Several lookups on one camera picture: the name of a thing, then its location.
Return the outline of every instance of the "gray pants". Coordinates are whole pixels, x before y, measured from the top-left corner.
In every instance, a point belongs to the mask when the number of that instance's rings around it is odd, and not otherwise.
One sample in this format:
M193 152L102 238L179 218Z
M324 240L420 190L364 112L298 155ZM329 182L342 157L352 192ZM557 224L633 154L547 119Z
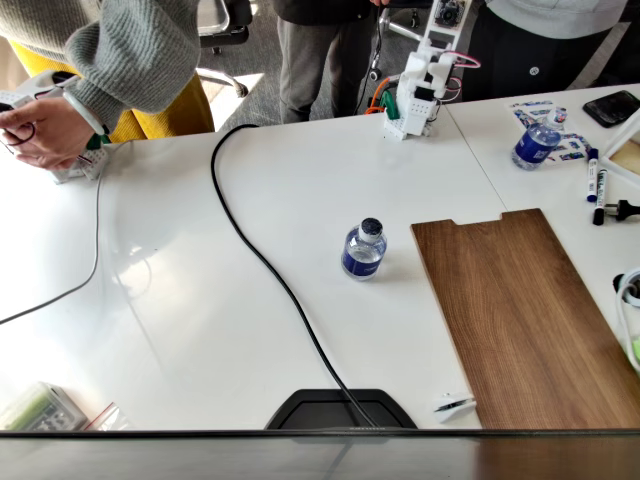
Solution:
M335 117L353 114L360 82L369 69L374 19L341 25L303 26L278 18L282 49L280 117L282 123L309 120L329 55L331 109Z

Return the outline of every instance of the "orange wire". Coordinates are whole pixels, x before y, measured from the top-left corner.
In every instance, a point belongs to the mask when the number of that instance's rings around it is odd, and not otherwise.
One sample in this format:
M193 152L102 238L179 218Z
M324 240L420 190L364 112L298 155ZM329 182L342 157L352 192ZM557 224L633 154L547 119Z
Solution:
M382 90L382 87L384 87L387 83L389 83L389 77L385 78L382 82L380 82L380 85L378 85L378 88L376 89L376 93L373 94L373 98L371 99L370 107L375 108L373 107L373 105L376 103L378 94L380 93L380 90Z
M370 115L374 112L384 112L384 108L383 107L369 107L367 109L366 112L364 112L365 115Z

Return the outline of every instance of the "marker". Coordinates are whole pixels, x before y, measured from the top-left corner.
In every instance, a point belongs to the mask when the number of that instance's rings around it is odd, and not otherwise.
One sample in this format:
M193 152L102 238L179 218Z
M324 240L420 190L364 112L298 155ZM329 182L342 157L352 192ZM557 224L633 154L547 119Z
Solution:
M596 209L593 211L593 224L602 225L604 223L604 197L607 193L607 171L602 169L598 173L598 199Z
M598 176L598 149L592 148L589 151L589 171L587 174L587 201L595 202L598 199L598 189L596 188L596 178Z

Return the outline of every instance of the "black jacket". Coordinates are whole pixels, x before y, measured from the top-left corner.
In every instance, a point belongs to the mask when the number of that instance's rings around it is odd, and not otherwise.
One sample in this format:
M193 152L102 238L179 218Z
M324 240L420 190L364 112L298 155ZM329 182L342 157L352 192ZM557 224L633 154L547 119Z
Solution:
M278 16L297 25L336 25L369 16L369 0L271 0Z

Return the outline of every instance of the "smartphone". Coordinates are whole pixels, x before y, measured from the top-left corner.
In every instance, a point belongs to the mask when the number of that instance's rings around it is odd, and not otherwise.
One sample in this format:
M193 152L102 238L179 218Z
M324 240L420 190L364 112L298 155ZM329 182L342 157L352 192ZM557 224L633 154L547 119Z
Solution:
M627 121L640 108L640 100L626 90L585 103L582 109L604 128Z

